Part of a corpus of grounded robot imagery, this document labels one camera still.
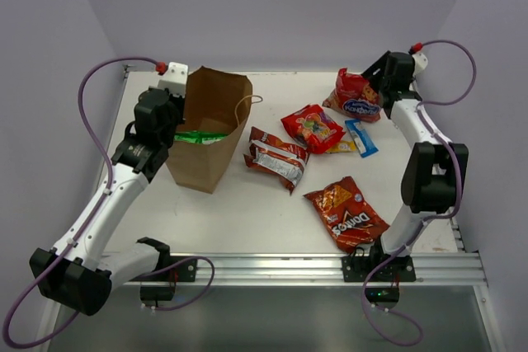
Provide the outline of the red patterned snack bag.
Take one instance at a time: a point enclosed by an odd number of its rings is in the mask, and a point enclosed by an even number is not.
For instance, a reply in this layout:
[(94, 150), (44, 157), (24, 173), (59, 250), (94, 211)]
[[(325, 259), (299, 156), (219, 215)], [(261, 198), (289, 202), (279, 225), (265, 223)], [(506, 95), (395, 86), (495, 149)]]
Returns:
[(322, 107), (369, 123), (380, 120), (379, 95), (365, 78), (350, 73), (347, 68), (338, 70), (335, 87), (322, 102)]

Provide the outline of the green snack bag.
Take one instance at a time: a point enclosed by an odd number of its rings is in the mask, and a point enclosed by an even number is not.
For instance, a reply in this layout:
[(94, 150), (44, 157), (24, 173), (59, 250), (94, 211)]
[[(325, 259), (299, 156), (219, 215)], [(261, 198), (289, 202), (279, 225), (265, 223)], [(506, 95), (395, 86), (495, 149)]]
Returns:
[(227, 137), (227, 134), (211, 133), (211, 132), (194, 130), (194, 131), (176, 132), (174, 135), (174, 141), (183, 142), (183, 143), (210, 145), (212, 143), (217, 143), (226, 137)]

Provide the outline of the brown paper bag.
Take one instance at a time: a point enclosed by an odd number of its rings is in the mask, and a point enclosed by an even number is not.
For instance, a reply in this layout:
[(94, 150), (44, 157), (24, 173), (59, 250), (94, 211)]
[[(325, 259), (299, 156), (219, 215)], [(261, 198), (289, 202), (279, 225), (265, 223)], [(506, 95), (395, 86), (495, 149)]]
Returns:
[(175, 142), (172, 145), (165, 165), (179, 186), (210, 194), (215, 191), (242, 136), (255, 98), (252, 83), (245, 75), (204, 66), (190, 74), (185, 123), (177, 131), (225, 136), (211, 144)]

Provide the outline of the blue snack bar wrapper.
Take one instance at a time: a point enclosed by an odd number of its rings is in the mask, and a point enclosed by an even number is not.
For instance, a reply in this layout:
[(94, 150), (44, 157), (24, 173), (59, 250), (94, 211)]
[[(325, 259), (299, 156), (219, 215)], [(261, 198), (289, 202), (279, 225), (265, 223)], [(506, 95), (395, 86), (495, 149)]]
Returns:
[(360, 120), (346, 120), (345, 126), (362, 158), (369, 157), (379, 151)]

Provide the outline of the yellow M&M's candy packet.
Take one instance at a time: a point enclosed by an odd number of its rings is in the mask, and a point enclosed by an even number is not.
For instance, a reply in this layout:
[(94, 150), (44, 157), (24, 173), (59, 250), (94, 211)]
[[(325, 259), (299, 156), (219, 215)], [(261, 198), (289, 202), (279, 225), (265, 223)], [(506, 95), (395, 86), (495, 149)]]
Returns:
[(355, 151), (356, 145), (352, 141), (342, 140), (327, 149), (326, 153), (353, 153)]

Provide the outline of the red fruit gummies bag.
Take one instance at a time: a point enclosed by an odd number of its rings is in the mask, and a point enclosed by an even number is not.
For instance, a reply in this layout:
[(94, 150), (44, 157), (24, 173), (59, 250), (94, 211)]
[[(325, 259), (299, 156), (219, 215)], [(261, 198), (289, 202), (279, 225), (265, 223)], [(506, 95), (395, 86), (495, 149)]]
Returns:
[(339, 143), (345, 131), (319, 105), (307, 105), (283, 117), (286, 133), (310, 153), (323, 154)]

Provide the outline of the red Doritos chip bag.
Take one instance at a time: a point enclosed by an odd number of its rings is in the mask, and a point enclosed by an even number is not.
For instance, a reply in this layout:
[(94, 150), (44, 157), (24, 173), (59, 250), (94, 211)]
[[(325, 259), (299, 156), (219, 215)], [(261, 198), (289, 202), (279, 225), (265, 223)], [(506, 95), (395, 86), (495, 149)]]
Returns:
[(280, 183), (293, 193), (307, 167), (310, 153), (294, 143), (286, 143), (273, 134), (251, 127), (249, 154), (244, 154), (248, 168), (277, 176)]

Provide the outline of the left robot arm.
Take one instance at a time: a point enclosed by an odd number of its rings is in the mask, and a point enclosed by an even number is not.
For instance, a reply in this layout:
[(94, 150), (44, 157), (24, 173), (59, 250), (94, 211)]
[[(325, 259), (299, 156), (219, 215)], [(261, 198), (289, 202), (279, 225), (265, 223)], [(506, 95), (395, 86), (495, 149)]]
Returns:
[(103, 252), (128, 208), (167, 160), (176, 128), (184, 121), (185, 95), (183, 85), (162, 85), (139, 96), (134, 121), (96, 194), (51, 249), (38, 248), (30, 258), (44, 297), (92, 316), (122, 284), (144, 274), (156, 280), (169, 275), (169, 247), (152, 238), (140, 238), (120, 254), (104, 257)]

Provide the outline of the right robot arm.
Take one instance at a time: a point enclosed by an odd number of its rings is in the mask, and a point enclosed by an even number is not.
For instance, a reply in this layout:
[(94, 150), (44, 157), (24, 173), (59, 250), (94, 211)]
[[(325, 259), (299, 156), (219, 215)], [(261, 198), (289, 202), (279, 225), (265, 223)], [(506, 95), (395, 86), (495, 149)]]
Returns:
[(436, 127), (422, 97), (412, 88), (426, 65), (422, 54), (388, 51), (362, 73), (411, 149), (400, 184), (402, 207), (369, 251), (367, 269), (375, 279), (392, 275), (397, 269), (395, 259), (409, 256), (425, 228), (447, 218), (461, 203), (469, 150)]

